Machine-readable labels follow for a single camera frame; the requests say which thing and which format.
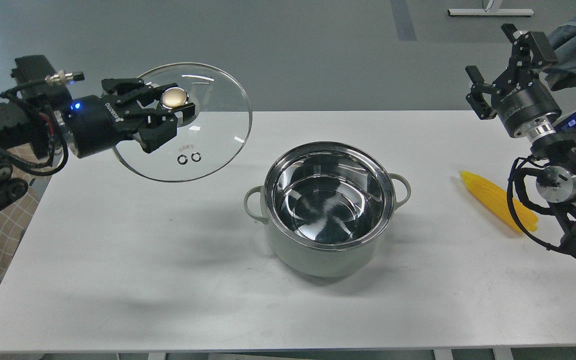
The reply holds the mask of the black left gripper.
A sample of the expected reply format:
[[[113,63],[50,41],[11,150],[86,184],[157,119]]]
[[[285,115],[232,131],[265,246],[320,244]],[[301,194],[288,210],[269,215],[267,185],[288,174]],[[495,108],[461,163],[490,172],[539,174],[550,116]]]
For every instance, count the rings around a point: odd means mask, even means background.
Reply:
[[[133,139],[150,154],[178,134],[178,125],[195,116],[196,105],[188,103],[167,109],[141,108],[162,100],[176,82],[153,85],[141,78],[102,79],[106,95],[83,96],[73,100],[62,113],[70,150],[85,158],[109,150],[121,141]]]

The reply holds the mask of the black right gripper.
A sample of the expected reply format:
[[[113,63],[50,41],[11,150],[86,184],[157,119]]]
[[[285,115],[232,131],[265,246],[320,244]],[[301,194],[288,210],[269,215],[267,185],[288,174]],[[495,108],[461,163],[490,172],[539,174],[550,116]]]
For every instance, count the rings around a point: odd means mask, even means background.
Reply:
[[[525,137],[524,125],[551,122],[562,114],[539,76],[559,61],[544,32],[521,32],[512,23],[503,23],[500,28],[512,45],[508,65],[493,86],[485,82],[476,65],[466,66],[471,81],[466,101],[480,120],[498,116],[510,137]],[[491,96],[491,105],[485,95]]]

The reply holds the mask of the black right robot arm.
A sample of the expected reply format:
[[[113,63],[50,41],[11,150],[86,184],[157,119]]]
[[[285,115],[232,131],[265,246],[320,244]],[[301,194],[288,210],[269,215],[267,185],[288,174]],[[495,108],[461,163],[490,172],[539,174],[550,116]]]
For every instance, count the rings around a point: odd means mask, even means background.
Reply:
[[[478,118],[498,118],[510,137],[530,141],[530,155],[516,158],[510,168],[504,201],[512,221],[546,250],[576,259],[576,111],[562,117],[539,80],[539,73],[557,64],[546,35],[522,32],[512,23],[503,23],[501,30],[511,44],[508,65],[490,84],[477,66],[467,66],[471,87],[466,100]],[[521,223],[514,199],[557,219],[563,231],[558,246],[535,237]]]

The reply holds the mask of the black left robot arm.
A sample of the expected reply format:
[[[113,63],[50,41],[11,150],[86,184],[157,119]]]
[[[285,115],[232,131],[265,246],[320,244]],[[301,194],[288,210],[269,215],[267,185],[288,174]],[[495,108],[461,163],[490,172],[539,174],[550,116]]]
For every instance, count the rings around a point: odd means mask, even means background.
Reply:
[[[78,158],[136,141],[147,154],[198,114],[176,83],[147,84],[142,78],[104,79],[102,96],[75,99],[67,86],[85,79],[80,71],[57,71],[45,55],[14,60],[16,86],[0,93],[0,212],[22,199],[29,183],[14,169],[36,177],[59,173]]]

